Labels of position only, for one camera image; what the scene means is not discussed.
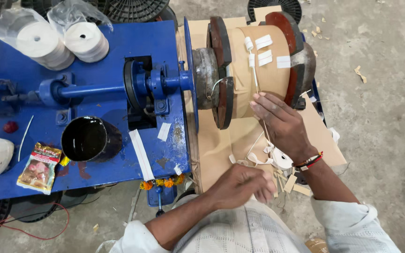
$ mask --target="red wire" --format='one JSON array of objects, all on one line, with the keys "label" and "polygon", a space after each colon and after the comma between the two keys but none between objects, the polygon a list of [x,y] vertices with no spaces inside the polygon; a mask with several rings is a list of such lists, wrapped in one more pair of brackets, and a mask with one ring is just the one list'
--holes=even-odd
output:
[{"label": "red wire", "polygon": [[21,229],[19,229],[19,228],[14,228],[14,227],[9,227],[9,226],[4,225],[4,223],[5,223],[4,221],[7,221],[7,220],[10,219],[11,217],[8,217],[7,219],[4,219],[4,220],[0,221],[0,226],[6,227],[6,228],[10,228],[10,229],[13,229],[13,230],[18,230],[18,231],[20,231],[20,232],[23,232],[23,233],[27,234],[28,236],[31,236],[31,237],[34,237],[34,238],[37,238],[37,239],[40,239],[40,240],[51,240],[51,239],[54,239],[54,238],[58,237],[59,235],[61,235],[61,234],[65,231],[65,229],[67,229],[68,224],[69,224],[69,222],[70,222],[70,214],[68,213],[68,210],[67,210],[63,205],[61,205],[61,204],[59,204],[59,203],[52,203],[52,204],[59,205],[60,207],[62,207],[62,208],[67,212],[67,224],[65,225],[64,229],[63,229],[58,235],[56,235],[56,236],[54,236],[54,237],[51,237],[51,238],[41,238],[41,237],[35,236],[35,235],[33,235],[33,234],[27,233],[26,231],[23,231],[23,230],[21,230]]}]

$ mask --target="black cable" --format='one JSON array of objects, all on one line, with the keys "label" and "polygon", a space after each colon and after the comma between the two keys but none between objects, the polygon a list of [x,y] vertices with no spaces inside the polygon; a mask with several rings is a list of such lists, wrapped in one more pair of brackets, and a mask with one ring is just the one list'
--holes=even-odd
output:
[{"label": "black cable", "polygon": [[[96,200],[98,200],[98,198],[96,198],[95,200],[92,200],[92,201],[90,201],[90,202],[87,202],[87,203],[74,204],[74,205],[67,206],[67,207],[65,207],[65,208],[73,208],[73,207],[78,206],[78,205],[90,204],[90,203],[95,202]],[[60,208],[60,209],[57,208],[57,209],[55,209],[53,212],[59,211],[59,210],[63,210],[63,208]],[[3,222],[2,224],[9,223],[9,222],[12,222],[12,221],[17,221],[17,220],[19,220],[19,219],[23,219],[23,218],[26,218],[26,217],[29,217],[29,216],[33,216],[33,215],[37,215],[37,214],[42,214],[42,213],[46,213],[46,212],[38,212],[38,213],[34,213],[34,214],[29,214],[29,215],[26,215],[26,216],[23,216],[23,217],[15,218],[15,219],[10,220],[10,221],[5,221],[5,222]]]}]

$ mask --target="cotton tape roll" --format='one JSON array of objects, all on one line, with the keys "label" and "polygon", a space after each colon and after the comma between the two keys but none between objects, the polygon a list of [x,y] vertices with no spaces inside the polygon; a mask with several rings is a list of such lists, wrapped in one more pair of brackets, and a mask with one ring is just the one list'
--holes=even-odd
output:
[{"label": "cotton tape roll", "polygon": [[247,51],[251,51],[254,48],[250,37],[245,38],[245,46]]},{"label": "cotton tape roll", "polygon": [[249,60],[249,66],[254,67],[256,64],[256,55],[255,54],[249,54],[248,55],[248,60]]},{"label": "cotton tape roll", "polygon": [[293,161],[288,155],[284,154],[278,148],[273,150],[273,161],[278,168],[282,170],[288,170],[292,167]]},{"label": "cotton tape roll", "polygon": [[65,33],[65,45],[80,60],[97,62],[109,52],[109,42],[98,26],[89,22],[72,25]]},{"label": "cotton tape roll", "polygon": [[31,23],[17,35],[17,49],[32,58],[53,53],[59,44],[61,41],[57,32],[46,22]]},{"label": "cotton tape roll", "polygon": [[74,55],[47,22],[23,27],[17,35],[16,48],[50,70],[63,70],[74,61]]}]

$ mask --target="man's right hand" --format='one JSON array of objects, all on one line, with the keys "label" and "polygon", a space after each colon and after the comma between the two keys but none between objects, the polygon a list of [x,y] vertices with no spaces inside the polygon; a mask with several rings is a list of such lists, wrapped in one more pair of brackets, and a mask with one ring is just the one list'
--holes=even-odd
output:
[{"label": "man's right hand", "polygon": [[274,95],[259,92],[250,102],[254,117],[266,124],[270,141],[288,155],[294,164],[300,164],[318,154],[307,138],[301,115]]}]

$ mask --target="white wire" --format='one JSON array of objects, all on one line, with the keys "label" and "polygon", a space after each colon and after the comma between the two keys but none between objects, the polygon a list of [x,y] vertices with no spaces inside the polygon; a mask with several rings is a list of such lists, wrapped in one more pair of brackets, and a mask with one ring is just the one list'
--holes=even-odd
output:
[{"label": "white wire", "polygon": [[29,121],[29,124],[27,124],[26,131],[24,132],[23,139],[21,140],[20,150],[18,151],[18,161],[20,161],[21,148],[23,147],[24,138],[26,137],[27,130],[29,130],[29,127],[31,125],[31,122],[32,122],[33,118],[34,118],[34,115],[31,117],[31,120]]}]

